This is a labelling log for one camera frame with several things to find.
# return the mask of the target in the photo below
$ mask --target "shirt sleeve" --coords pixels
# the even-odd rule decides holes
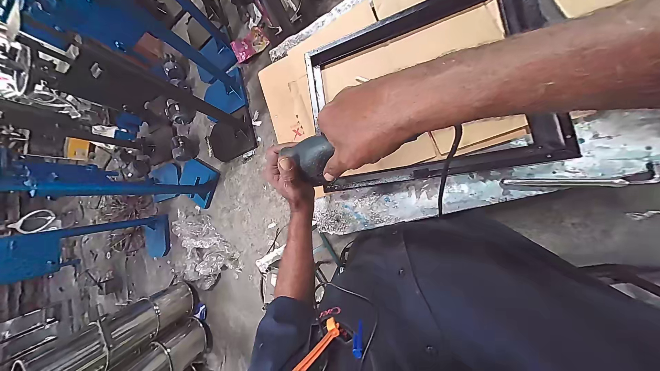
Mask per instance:
[[[292,369],[308,351],[314,316],[308,303],[275,298],[259,322],[249,371]]]

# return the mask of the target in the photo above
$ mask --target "blue pen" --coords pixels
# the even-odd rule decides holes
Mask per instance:
[[[353,356],[362,358],[362,320],[358,320],[358,331],[353,334]]]

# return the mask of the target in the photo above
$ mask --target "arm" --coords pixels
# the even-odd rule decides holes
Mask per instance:
[[[289,203],[291,221],[280,262],[275,299],[268,306],[257,334],[249,370],[291,370],[309,351],[310,327],[315,318],[312,212],[314,189],[296,176],[293,162],[279,158],[273,146],[266,152],[264,178]]]
[[[275,298],[287,296],[311,304],[314,300],[312,253],[314,189],[298,179],[293,161],[286,157],[278,157],[282,148],[294,144],[273,146],[266,153],[265,177],[286,198],[291,210],[286,247],[277,275]]]
[[[629,0],[346,88],[318,122],[335,147],[331,180],[414,135],[475,119],[633,108],[660,108],[660,0]]]

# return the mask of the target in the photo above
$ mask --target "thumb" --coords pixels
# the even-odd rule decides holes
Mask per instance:
[[[295,163],[289,157],[281,157],[277,161],[277,167],[282,180],[290,182],[296,177]]]
[[[323,171],[323,177],[328,182],[332,182],[333,180],[339,178],[341,174],[344,174],[346,170],[347,170],[346,165],[344,165],[339,160],[339,157],[337,157],[337,155],[334,154],[330,158],[330,160],[328,160],[328,163],[325,165],[325,169]]]

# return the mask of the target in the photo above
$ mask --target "forearm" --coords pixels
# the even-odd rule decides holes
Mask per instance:
[[[660,108],[660,1],[627,1],[382,79],[411,133],[514,114]]]
[[[288,296],[309,303],[314,300],[312,212],[311,205],[291,212],[286,247],[277,275],[275,298]]]

